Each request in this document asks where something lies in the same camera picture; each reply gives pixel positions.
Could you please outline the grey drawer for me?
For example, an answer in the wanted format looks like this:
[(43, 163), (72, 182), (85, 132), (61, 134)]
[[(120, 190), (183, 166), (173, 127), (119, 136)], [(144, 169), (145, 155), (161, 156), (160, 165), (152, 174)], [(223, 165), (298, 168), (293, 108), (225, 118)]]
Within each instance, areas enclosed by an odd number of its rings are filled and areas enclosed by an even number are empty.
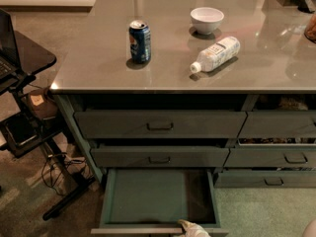
[(221, 167), (229, 154), (215, 146), (102, 146), (91, 150), (98, 167)]
[(315, 167), (315, 146), (241, 146), (232, 148), (226, 168)]
[(221, 111), (86, 111), (74, 114), (95, 138), (236, 138), (246, 114)]
[(316, 136), (315, 111), (247, 112), (240, 138), (312, 138)]
[(315, 171), (225, 171), (213, 176), (217, 188), (315, 188)]
[(174, 237), (181, 219), (211, 237), (226, 237), (220, 226), (211, 171), (204, 168), (111, 169), (100, 226), (103, 237)]

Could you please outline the grey drawer cabinet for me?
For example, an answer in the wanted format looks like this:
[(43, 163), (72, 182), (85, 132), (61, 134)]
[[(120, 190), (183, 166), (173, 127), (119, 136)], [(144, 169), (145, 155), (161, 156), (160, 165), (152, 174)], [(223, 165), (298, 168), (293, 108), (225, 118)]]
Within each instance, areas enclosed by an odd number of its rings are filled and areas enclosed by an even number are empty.
[[(191, 11), (220, 10), (224, 19), (199, 34)], [(129, 24), (144, 21), (151, 58), (131, 59)], [(97, 177), (91, 150), (102, 146), (315, 146), (312, 138), (85, 138), (74, 114), (86, 111), (315, 111), (315, 45), (304, 35), (309, 17), (276, 0), (97, 0), (63, 62), (51, 90), (80, 149)], [(234, 37), (238, 54), (210, 72), (192, 73), (198, 54)], [(315, 167), (153, 167), (225, 171), (315, 171)]]

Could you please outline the white plastic bottle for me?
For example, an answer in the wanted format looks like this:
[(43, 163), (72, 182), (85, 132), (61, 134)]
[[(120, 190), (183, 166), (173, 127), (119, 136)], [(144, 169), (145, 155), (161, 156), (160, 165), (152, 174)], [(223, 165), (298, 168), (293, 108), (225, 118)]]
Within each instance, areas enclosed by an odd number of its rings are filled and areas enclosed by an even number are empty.
[(221, 39), (202, 50), (190, 66), (192, 73), (210, 72), (235, 57), (240, 50), (240, 41), (234, 37)]

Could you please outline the brown bag under stand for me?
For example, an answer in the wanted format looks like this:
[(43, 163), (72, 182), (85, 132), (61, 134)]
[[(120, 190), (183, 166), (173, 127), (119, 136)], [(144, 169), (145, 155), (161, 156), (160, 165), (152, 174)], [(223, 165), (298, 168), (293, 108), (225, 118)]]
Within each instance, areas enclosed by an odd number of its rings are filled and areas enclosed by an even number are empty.
[(58, 107), (49, 88), (32, 90), (27, 94), (26, 101), (31, 113), (38, 119), (54, 119), (57, 116)]

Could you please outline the black laptop stand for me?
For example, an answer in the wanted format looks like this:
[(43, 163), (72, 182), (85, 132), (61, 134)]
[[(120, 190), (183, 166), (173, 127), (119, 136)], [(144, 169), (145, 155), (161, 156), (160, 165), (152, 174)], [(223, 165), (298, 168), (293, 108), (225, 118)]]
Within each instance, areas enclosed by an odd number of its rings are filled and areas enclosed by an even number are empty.
[(42, 216), (42, 219), (47, 221), (58, 216), (64, 207), (79, 198), (95, 182), (95, 178), (85, 178), (81, 172), (68, 172), (73, 160), (67, 160), (66, 153), (62, 152), (53, 140), (57, 134), (67, 132), (64, 118), (60, 113), (49, 118), (41, 118), (33, 108), (32, 94), (24, 93), (24, 88), (36, 79), (38, 73), (56, 62), (56, 56), (20, 32), (14, 31), (14, 35), (18, 52), (26, 58), (22, 61), (20, 72), (13, 78), (14, 83), (5, 87), (5, 90), (13, 95), (20, 111), (1, 122), (1, 132), (6, 141), (2, 149), (8, 149), (20, 158), (40, 147), (46, 154), (46, 162), (53, 160), (62, 174), (67, 173), (77, 183), (77, 187), (71, 193)]

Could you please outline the blue soda can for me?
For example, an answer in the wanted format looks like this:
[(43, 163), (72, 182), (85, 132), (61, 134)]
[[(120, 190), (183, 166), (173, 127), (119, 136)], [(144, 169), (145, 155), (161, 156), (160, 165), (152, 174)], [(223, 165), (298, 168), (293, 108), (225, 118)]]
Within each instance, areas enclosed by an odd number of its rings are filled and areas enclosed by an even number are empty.
[(142, 20), (134, 20), (129, 24), (129, 42), (131, 59), (135, 63), (145, 63), (151, 58), (151, 32)]

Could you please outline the white bowl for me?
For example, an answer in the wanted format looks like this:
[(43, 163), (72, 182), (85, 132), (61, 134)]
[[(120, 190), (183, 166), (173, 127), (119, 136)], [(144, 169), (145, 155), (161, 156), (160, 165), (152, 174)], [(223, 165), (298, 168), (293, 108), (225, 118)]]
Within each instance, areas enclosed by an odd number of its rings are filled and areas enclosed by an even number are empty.
[(224, 14), (215, 8), (199, 7), (191, 11), (191, 20), (199, 34), (209, 35), (219, 28)]

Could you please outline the brown object at counter edge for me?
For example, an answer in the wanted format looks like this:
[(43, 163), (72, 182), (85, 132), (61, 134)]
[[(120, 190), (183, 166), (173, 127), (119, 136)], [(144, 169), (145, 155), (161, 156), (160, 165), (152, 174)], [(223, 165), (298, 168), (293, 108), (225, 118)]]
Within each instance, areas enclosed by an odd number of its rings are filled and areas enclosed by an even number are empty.
[(305, 28), (304, 35), (308, 40), (316, 42), (316, 14), (313, 14)]

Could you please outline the black laptop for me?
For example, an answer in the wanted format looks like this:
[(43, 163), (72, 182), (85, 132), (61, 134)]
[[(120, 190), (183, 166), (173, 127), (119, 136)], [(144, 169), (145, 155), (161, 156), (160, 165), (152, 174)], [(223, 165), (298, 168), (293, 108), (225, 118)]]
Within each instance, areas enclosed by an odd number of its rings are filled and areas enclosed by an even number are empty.
[(21, 68), (11, 16), (0, 9), (0, 79), (13, 75)]

